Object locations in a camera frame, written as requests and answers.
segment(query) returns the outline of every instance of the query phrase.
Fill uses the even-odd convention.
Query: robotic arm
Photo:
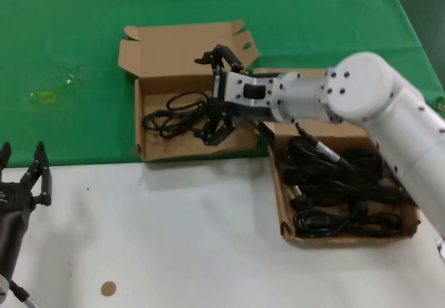
[[[226,104],[223,115],[288,123],[345,120],[360,126],[432,225],[445,234],[445,121],[385,60],[368,52],[353,54],[322,79],[305,79],[297,72],[252,77],[239,74],[243,66],[233,53],[226,59],[227,50],[218,45],[195,61],[212,64],[213,96]]]

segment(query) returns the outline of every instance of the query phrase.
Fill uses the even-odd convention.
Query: black cable
[[[340,234],[368,237],[391,237],[403,234],[401,217],[390,212],[366,216],[354,213],[341,216],[320,209],[297,212],[293,217],[296,234],[300,237],[321,238]]]
[[[304,139],[292,138],[284,151],[283,181],[298,186],[312,206],[336,206],[358,198],[389,205],[414,203],[403,189],[384,185],[382,160],[375,152],[348,149],[340,155],[353,172],[332,163]]]
[[[296,210],[296,234],[307,238],[402,235],[402,221],[397,213],[368,212],[368,202],[414,204],[402,188],[385,183],[385,165],[380,156],[364,148],[332,152],[334,156],[329,156],[331,149],[319,147],[317,138],[296,126],[300,136],[289,140],[281,167],[284,183],[298,186],[302,192],[290,201]],[[342,214],[319,208],[342,204],[348,205],[348,211]]]
[[[201,95],[203,98],[183,106],[173,106],[178,99],[188,95]],[[203,119],[209,108],[209,96],[202,91],[187,91],[173,96],[167,102],[166,110],[156,110],[142,119],[145,129],[159,132],[163,139],[171,139],[190,131]]]

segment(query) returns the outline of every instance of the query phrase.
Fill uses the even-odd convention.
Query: cardboard box
[[[217,44],[228,46],[245,67],[259,56],[251,32],[243,31],[244,21],[176,26],[126,26],[130,40],[121,40],[119,66],[136,75],[136,144],[143,161],[188,156],[213,156],[255,151],[258,135],[247,122],[236,122],[236,131],[217,147],[206,146],[190,131],[171,140],[146,131],[142,118],[184,91],[213,91],[210,65],[194,62]],[[175,104],[196,99],[184,98]]]
[[[308,133],[318,137],[328,147],[336,152],[354,147],[375,149],[373,143],[366,136],[365,131],[348,123],[328,124],[315,120],[303,120],[300,126]],[[370,213],[376,211],[395,211],[399,213],[406,236],[391,238],[367,238],[358,236],[338,236],[331,238],[302,238],[296,236],[296,229],[293,225],[295,211],[289,205],[290,197],[286,191],[286,186],[282,181],[277,161],[281,161],[284,149],[290,138],[297,136],[298,132],[292,124],[274,124],[272,129],[275,132],[275,149],[269,148],[269,159],[272,165],[273,181],[275,184],[275,196],[277,199],[278,218],[280,220],[280,233],[284,240],[294,243],[377,243],[399,241],[404,238],[411,238],[417,231],[420,224],[420,217],[417,208],[411,204],[404,204],[393,207],[376,202],[368,202]]]

